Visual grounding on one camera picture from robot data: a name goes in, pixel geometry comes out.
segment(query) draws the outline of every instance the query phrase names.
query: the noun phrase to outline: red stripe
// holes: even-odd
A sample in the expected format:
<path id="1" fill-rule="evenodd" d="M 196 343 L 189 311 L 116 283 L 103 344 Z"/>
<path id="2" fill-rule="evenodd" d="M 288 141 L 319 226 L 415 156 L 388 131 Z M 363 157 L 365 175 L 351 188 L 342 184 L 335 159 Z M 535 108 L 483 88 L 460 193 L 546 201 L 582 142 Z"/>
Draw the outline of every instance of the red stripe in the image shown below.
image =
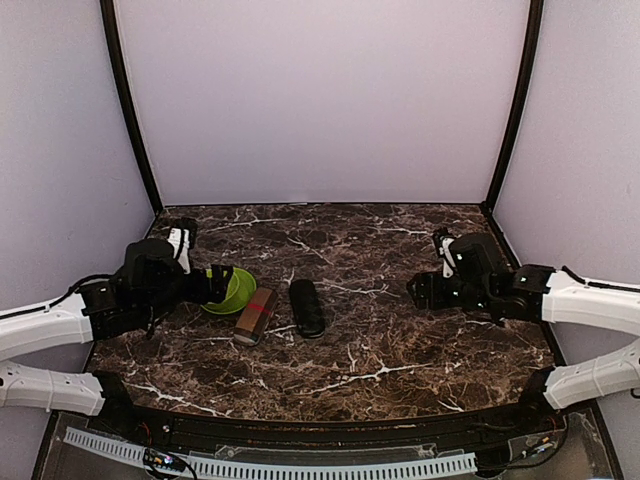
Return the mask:
<path id="1" fill-rule="evenodd" d="M 271 310 L 267 310 L 266 308 L 261 307 L 260 305 L 256 305 L 255 303 L 250 303 L 249 305 L 247 305 L 247 308 L 258 310 L 259 312 L 264 312 L 267 315 L 271 315 Z"/>

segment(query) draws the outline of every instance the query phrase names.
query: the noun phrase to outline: dark marble tabletop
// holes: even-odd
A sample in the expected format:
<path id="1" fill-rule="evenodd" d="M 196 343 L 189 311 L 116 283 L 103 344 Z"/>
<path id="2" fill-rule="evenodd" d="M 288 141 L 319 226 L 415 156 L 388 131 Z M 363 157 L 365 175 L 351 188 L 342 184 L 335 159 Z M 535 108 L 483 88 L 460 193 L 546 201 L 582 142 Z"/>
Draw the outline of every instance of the dark marble tabletop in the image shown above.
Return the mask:
<path id="1" fill-rule="evenodd" d="M 237 316 L 182 304 L 151 340 L 101 342 L 89 370 L 119 372 L 140 405 L 200 415 L 287 421 L 410 418 L 515 402 L 535 369 L 553 363 L 541 329 L 504 328 L 460 310 L 418 312 L 405 290 L 438 270 L 432 232 L 488 231 L 476 206 L 260 205 L 175 207 L 199 224 L 196 267 L 250 271 L 280 302 L 255 348 L 231 341 Z M 292 326 L 291 280 L 316 283 L 328 327 L 308 341 Z"/>

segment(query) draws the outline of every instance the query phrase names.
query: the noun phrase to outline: black border strip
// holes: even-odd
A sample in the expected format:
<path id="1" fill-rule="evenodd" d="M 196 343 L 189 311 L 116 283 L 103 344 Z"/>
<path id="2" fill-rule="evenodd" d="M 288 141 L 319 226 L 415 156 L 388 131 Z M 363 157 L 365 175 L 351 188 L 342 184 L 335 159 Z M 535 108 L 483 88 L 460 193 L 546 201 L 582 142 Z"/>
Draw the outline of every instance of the black border strip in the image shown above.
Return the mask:
<path id="1" fill-rule="evenodd" d="M 531 82 L 538 37 L 540 36 L 543 6 L 544 0 L 531 0 L 529 4 L 529 19 L 527 21 L 527 32 L 524 37 L 524 47 L 520 60 L 516 89 L 513 93 L 513 102 L 511 103 L 511 111 L 509 112 L 507 128 L 504 132 L 502 146 L 500 147 L 500 154 L 498 155 L 496 168 L 493 172 L 493 178 L 491 179 L 491 185 L 489 186 L 485 200 L 490 212 L 493 212 L 493 209 L 498 203 L 498 197 L 500 196 L 504 179 L 507 176 L 507 169 L 509 168 L 513 147 L 518 137 L 518 129 L 520 128 L 520 121 L 522 120 L 522 113 L 527 100 L 529 83 Z"/>
<path id="2" fill-rule="evenodd" d="M 520 262 L 518 261 L 518 257 L 516 257 L 511 245 L 507 242 L 507 239 L 504 236 L 504 232 L 496 222 L 495 218 L 489 206 L 486 203 L 480 204 L 480 211 L 484 215 L 487 223 L 489 224 L 489 229 L 491 233 L 493 233 L 494 237 L 498 241 L 500 248 L 504 252 L 507 257 L 507 261 L 510 264 L 510 267 L 513 269 L 520 267 Z M 544 334 L 544 338 L 549 345 L 549 349 L 553 354 L 553 360 L 556 365 L 566 365 L 567 362 L 562 354 L 562 350 L 560 350 L 560 345 L 558 345 L 558 340 L 556 339 L 553 331 L 551 330 L 551 325 L 547 322 L 542 322 L 540 324 L 540 328 L 542 328 L 542 333 Z M 602 416 L 602 410 L 600 410 L 600 405 L 596 400 L 588 400 L 586 402 L 582 402 L 579 405 L 584 405 L 591 408 L 593 412 L 593 416 L 596 420 L 596 424 L 598 426 L 598 430 L 600 436 L 602 438 L 602 443 L 604 444 L 605 450 L 607 452 L 607 457 L 609 458 L 609 463 L 611 464 L 611 470 L 614 473 L 614 478 L 624 478 L 622 475 L 622 468 L 620 467 L 620 460 L 618 459 L 618 455 L 616 454 L 615 448 L 613 446 L 613 442 L 611 440 L 611 435 L 609 435 L 609 430 L 607 428 L 607 424 L 604 421 L 604 417 Z"/>
<path id="3" fill-rule="evenodd" d="M 147 151 L 144 148 L 138 117 L 133 105 L 133 98 L 131 97 L 131 89 L 129 88 L 129 79 L 127 78 L 124 57 L 122 55 L 122 45 L 120 44 L 113 0 L 100 0 L 100 9 L 102 10 L 102 23 L 107 39 L 109 58 L 111 59 L 111 69 L 113 70 L 113 78 L 115 79 L 118 97 L 120 98 L 122 115 L 124 116 L 127 131 L 129 132 L 129 140 L 131 141 L 131 147 L 136 157 L 136 163 L 138 164 L 149 202 L 151 203 L 153 211 L 158 214 L 164 207 L 158 186 L 153 178 L 151 164 L 149 163 Z"/>

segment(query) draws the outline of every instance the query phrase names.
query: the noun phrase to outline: marble table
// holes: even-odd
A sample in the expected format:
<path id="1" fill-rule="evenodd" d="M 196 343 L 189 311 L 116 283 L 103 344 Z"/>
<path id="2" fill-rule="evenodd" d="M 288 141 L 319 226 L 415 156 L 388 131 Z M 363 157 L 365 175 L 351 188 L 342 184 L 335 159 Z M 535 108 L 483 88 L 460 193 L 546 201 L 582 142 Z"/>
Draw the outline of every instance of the marble table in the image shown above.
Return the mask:
<path id="1" fill-rule="evenodd" d="M 540 327 L 504 328 L 460 310 L 417 311 L 405 290 L 441 263 L 431 234 L 488 231 L 473 205 L 319 204 L 174 207 L 198 221 L 196 267 L 234 265 L 280 302 L 259 346 L 231 341 L 236 316 L 182 304 L 151 340 L 101 342 L 89 370 L 118 372 L 139 405 L 253 420 L 411 418 L 517 401 L 531 372 L 553 364 Z M 316 283 L 328 326 L 308 341 L 292 326 L 287 289 Z"/>

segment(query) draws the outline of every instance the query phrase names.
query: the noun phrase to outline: robotic arm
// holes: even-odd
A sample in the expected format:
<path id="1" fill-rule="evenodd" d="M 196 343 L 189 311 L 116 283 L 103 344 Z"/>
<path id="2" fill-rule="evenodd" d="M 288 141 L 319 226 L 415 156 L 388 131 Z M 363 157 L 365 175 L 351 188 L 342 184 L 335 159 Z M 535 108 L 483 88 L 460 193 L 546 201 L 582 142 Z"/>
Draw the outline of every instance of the robotic arm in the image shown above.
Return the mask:
<path id="1" fill-rule="evenodd" d="M 191 269 L 188 252 L 196 232 L 193 220 L 182 219 L 171 229 L 168 241 L 130 244 L 123 266 L 113 275 L 92 275 L 56 300 L 0 312 L 0 407 L 32 406 L 86 415 L 109 411 L 126 426 L 131 400 L 117 375 L 58 373 L 8 359 L 138 329 L 151 336 L 179 302 L 222 302 L 233 268 Z"/>
<path id="2" fill-rule="evenodd" d="M 581 278 L 567 267 L 524 265 L 510 271 L 493 237 L 433 236 L 442 272 L 419 273 L 407 289 L 419 309 L 462 307 L 487 312 L 501 325 L 530 322 L 578 323 L 640 336 L 640 287 Z M 608 355 L 568 367 L 535 372 L 523 404 L 560 410 L 574 403 L 640 387 L 640 339 Z"/>

